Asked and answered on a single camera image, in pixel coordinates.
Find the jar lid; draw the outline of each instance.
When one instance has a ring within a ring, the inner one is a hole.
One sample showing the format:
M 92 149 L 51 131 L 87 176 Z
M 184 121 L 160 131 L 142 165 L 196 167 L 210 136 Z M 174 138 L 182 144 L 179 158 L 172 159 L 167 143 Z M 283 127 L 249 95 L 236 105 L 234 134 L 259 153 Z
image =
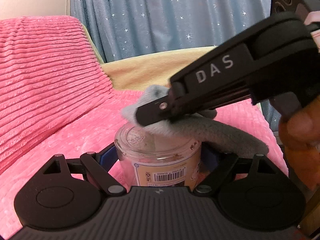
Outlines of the jar lid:
M 178 153 L 190 148 L 194 141 L 196 140 L 190 138 L 151 134 L 131 123 L 122 126 L 115 136 L 115 143 L 121 148 L 144 154 L 172 154 L 173 151 Z

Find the pink corduroy blanket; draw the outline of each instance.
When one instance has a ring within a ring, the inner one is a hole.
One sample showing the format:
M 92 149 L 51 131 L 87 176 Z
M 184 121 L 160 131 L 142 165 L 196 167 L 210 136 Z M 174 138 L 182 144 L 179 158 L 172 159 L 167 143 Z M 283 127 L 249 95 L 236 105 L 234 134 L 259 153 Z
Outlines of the pink corduroy blanket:
M 0 21 L 0 235 L 21 228 L 16 193 L 56 153 L 100 151 L 125 124 L 120 110 L 139 91 L 113 90 L 80 22 L 67 16 Z M 218 109 L 217 121 L 264 141 L 268 157 L 288 169 L 268 123 L 246 100 Z M 116 163 L 109 172 L 126 186 Z

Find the yellow blanket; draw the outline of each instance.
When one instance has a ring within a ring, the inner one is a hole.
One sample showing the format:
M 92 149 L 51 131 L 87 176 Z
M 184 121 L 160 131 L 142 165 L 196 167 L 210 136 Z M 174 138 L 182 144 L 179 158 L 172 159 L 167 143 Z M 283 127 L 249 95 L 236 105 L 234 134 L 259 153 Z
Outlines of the yellow blanket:
M 118 90 L 165 86 L 169 78 L 215 47 L 179 49 L 126 58 L 101 65 Z

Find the barcode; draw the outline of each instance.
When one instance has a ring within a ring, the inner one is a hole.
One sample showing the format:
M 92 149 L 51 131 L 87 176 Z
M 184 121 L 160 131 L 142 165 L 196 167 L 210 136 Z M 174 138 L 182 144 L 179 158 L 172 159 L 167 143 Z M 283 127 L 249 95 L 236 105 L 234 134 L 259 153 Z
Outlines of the barcode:
M 185 168 L 181 169 L 180 171 L 169 172 L 167 174 L 161 174 L 161 175 L 154 174 L 154 179 L 156 182 L 178 179 L 178 178 L 181 178 L 182 176 L 184 176 L 184 173 L 185 173 L 184 170 L 185 170 Z

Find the circular pad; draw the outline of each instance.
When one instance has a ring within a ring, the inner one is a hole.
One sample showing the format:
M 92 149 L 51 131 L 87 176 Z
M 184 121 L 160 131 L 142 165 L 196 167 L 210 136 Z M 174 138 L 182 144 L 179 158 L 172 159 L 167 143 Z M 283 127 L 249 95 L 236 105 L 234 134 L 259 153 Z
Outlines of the circular pad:
M 219 192 L 218 201 L 231 221 L 258 231 L 297 225 L 305 208 L 300 190 L 289 179 L 275 174 L 248 175 L 226 184 Z
M 14 209 L 23 226 L 54 230 L 76 226 L 92 217 L 101 204 L 100 191 L 71 176 L 35 176 L 18 192 Z
M 72 190 L 66 187 L 49 187 L 40 191 L 37 201 L 47 208 L 58 208 L 69 204 L 73 200 Z

